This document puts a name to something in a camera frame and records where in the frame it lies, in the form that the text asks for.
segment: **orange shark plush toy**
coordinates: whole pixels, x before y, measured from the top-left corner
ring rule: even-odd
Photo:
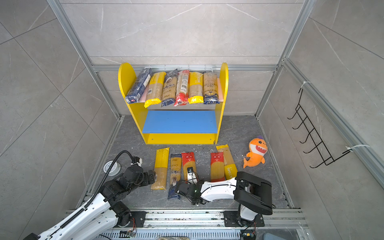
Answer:
[[[244,158],[244,166],[254,167],[257,166],[259,163],[264,164],[264,154],[267,152],[268,147],[266,146],[265,141],[261,136],[258,136],[258,138],[252,139],[252,141],[249,143],[249,153],[247,153],[247,157],[249,157],[249,160],[246,160]]]

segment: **gray marble floor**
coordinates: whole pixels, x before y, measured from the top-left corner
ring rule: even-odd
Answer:
[[[277,208],[287,208],[287,201],[278,183],[268,152],[264,156],[265,164],[243,169],[242,162],[248,152],[248,144],[258,135],[261,135],[261,130],[254,116],[224,116],[218,144],[228,144],[230,146],[238,170],[249,172],[270,181],[272,183],[273,204]],[[108,161],[113,160],[120,151],[128,150],[132,155],[143,159],[142,167],[144,171],[153,170],[156,150],[164,147],[170,147],[170,153],[193,151],[195,153],[197,173],[201,179],[210,180],[210,153],[216,152],[215,145],[146,145],[131,116],[125,117],[109,153]],[[131,160],[127,154],[123,154],[118,162],[121,164],[121,171],[124,171],[130,165]],[[167,184],[169,184],[169,175],[170,171],[168,170]],[[131,209],[196,208],[187,199],[167,200],[168,190],[169,186],[167,186],[167,190],[151,190],[150,186],[141,187],[130,193],[123,202]],[[234,200],[224,199],[199,205],[198,207],[227,209],[237,208],[238,203]]]

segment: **plush toy mouth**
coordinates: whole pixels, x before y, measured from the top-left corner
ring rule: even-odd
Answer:
[[[263,147],[260,147],[260,146],[257,146],[257,145],[255,145],[255,147],[256,147],[257,151],[259,151],[261,153],[266,153],[266,148],[263,148]]]

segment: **yellow side panel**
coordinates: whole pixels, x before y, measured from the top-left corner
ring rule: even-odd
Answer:
[[[215,144],[216,133],[149,133],[147,144]]]
[[[216,139],[215,139],[216,144],[218,141],[218,134],[220,132],[221,121],[223,119],[225,101],[227,99],[227,94],[228,94],[228,65],[227,65],[227,63],[223,63],[221,65],[220,84],[221,84],[221,90],[223,93],[224,101],[220,104],[216,104],[216,107],[215,107],[216,123],[217,123],[217,134],[216,134]]]
[[[118,79],[121,95],[123,98],[125,98],[128,91],[131,89],[132,85],[136,81],[135,71],[129,63],[123,63],[122,65],[120,65]],[[147,143],[149,134],[143,134],[142,130],[144,127],[145,119],[147,118],[148,109],[144,107],[144,103],[128,104],[126,102],[126,104],[129,108],[129,111],[131,112],[133,120],[135,121],[140,131],[141,136]]]

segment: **blue shelf board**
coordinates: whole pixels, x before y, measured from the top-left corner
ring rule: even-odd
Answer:
[[[215,111],[148,111],[143,133],[217,133]]]

